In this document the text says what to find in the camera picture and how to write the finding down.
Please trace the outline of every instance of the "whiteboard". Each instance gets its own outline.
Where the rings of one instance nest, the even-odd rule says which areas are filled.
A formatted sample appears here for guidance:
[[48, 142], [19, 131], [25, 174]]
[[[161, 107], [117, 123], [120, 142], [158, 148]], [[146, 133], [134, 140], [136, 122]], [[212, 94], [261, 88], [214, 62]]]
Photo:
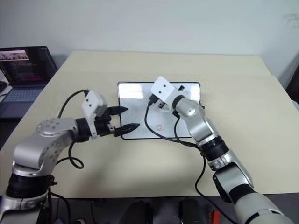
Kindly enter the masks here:
[[[199, 83], [172, 83], [177, 89], [183, 85], [182, 95], [191, 100], [200, 101]], [[122, 135], [123, 139], [152, 139], [159, 138], [150, 132], [144, 123], [144, 115], [151, 96], [150, 88], [153, 83], [119, 82], [117, 85], [119, 105], [128, 108], [120, 116], [121, 126], [130, 123], [139, 123], [140, 126], [134, 131]], [[158, 107], [161, 101], [158, 100], [149, 108], [147, 122], [155, 132], [167, 137], [174, 138], [174, 124], [177, 118], [172, 114], [171, 105], [165, 105], [162, 109]], [[190, 137], [186, 124], [180, 120], [177, 126], [177, 133], [180, 138]]]

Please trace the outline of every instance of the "tabletop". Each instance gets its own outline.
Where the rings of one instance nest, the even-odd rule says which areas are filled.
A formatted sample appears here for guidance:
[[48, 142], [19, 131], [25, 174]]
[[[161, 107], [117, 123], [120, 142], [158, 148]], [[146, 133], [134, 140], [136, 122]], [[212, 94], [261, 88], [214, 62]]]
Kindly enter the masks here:
[[[118, 105], [120, 81], [200, 82], [206, 114], [227, 146], [247, 168], [255, 191], [299, 191], [299, 113], [259, 56], [184, 55], [73, 51], [33, 103], [1, 151], [1, 193], [11, 175], [13, 151], [38, 123], [56, 117], [66, 98], [83, 88]], [[83, 95], [67, 105], [62, 117], [83, 117]], [[119, 126], [119, 117], [112, 124]], [[64, 150], [60, 155], [67, 155]], [[161, 139], [100, 137], [75, 144], [73, 156], [85, 167], [58, 164], [52, 191], [65, 197], [194, 196], [203, 160], [194, 148]], [[206, 195], [217, 195], [207, 168], [199, 182]]]

